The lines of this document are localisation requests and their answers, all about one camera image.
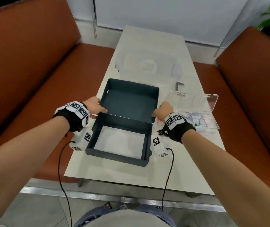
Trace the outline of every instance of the hand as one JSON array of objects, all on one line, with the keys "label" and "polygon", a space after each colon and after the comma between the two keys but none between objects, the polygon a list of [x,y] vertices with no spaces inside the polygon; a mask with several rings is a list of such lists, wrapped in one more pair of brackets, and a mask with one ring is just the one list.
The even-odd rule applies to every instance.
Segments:
[{"label": "hand", "polygon": [[97,118],[94,115],[98,114],[99,112],[102,112],[102,113],[108,112],[107,109],[105,109],[104,107],[99,105],[100,99],[97,98],[96,96],[91,97],[91,98],[87,99],[86,101],[83,101],[83,103],[88,108],[88,111],[90,112],[90,117],[93,119]]},{"label": "hand", "polygon": [[173,107],[166,101],[164,101],[159,108],[153,111],[152,116],[157,117],[159,120],[164,122],[164,119],[171,113],[173,113]]}]

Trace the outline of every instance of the seat cushion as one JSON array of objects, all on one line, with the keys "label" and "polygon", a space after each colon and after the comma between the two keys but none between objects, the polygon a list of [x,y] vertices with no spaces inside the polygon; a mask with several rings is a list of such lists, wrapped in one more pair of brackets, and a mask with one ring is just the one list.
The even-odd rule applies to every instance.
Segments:
[{"label": "seat cushion", "polygon": [[23,0],[0,8],[0,126],[79,39],[66,0]]},{"label": "seat cushion", "polygon": [[195,63],[205,93],[219,95],[213,115],[228,153],[270,187],[270,153],[214,65]]},{"label": "seat cushion", "polygon": [[[56,108],[74,100],[84,101],[95,96],[108,68],[114,49],[78,44],[52,76],[39,89],[21,113],[0,136],[0,145],[17,135],[52,118]],[[58,159],[62,147],[71,141],[73,133],[63,137],[49,158],[34,175],[35,178],[58,181]],[[60,174],[63,175],[73,150],[62,153]],[[75,179],[62,177],[64,182]]]},{"label": "seat cushion", "polygon": [[270,150],[270,38],[248,27],[216,61]]}]

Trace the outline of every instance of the forearm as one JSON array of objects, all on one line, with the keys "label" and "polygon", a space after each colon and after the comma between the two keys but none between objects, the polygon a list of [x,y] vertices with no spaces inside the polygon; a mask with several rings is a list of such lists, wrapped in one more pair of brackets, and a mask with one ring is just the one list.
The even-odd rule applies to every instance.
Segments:
[{"label": "forearm", "polygon": [[0,147],[0,217],[68,130],[68,121],[58,116]]},{"label": "forearm", "polygon": [[270,226],[270,188],[241,162],[194,130],[182,143],[239,226]]}]

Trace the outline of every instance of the transparent lid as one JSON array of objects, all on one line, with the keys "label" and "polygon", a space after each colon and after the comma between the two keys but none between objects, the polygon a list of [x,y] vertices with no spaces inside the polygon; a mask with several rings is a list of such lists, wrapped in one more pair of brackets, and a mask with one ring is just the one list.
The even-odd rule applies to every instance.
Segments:
[{"label": "transparent lid", "polygon": [[218,95],[191,94],[171,91],[165,101],[169,102],[175,111],[184,112],[212,112]]},{"label": "transparent lid", "polygon": [[119,51],[115,67],[119,72],[174,78],[175,81],[179,80],[182,73],[181,66],[174,57],[144,50],[124,49]]}]

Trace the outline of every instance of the black cable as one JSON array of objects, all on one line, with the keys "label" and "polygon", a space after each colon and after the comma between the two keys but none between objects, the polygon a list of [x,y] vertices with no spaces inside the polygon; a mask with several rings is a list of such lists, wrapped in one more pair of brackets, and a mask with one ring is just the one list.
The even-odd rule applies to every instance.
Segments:
[{"label": "black cable", "polygon": [[71,214],[71,208],[70,208],[70,203],[69,203],[69,199],[68,199],[68,196],[66,195],[63,187],[62,187],[62,184],[61,184],[61,179],[60,179],[60,159],[61,159],[61,154],[63,152],[63,150],[65,149],[65,147],[69,144],[69,143],[75,143],[74,141],[70,141],[68,142],[66,145],[64,145],[64,147],[62,148],[61,152],[60,152],[60,155],[59,155],[59,161],[58,161],[58,178],[59,178],[59,184],[60,184],[60,187],[62,189],[62,191],[64,192],[64,195],[66,197],[66,200],[68,201],[68,206],[69,206],[69,212],[70,212],[70,219],[71,219],[71,227],[72,227],[72,214]]},{"label": "black cable", "polygon": [[[174,164],[174,152],[173,152],[173,150],[171,148],[167,148],[167,150],[171,150],[172,155],[173,155],[173,160],[172,160],[171,169],[170,169],[170,172],[169,172],[169,175],[168,175],[168,179],[166,180],[166,186],[168,184],[168,181],[169,181],[169,178],[170,178],[170,175],[171,175],[171,171],[172,171],[172,168],[173,168],[173,164]],[[166,186],[164,187],[163,196],[162,196],[162,199],[161,199],[161,209],[162,209],[162,211],[163,211],[163,198],[164,198],[164,194],[166,193]]]}]

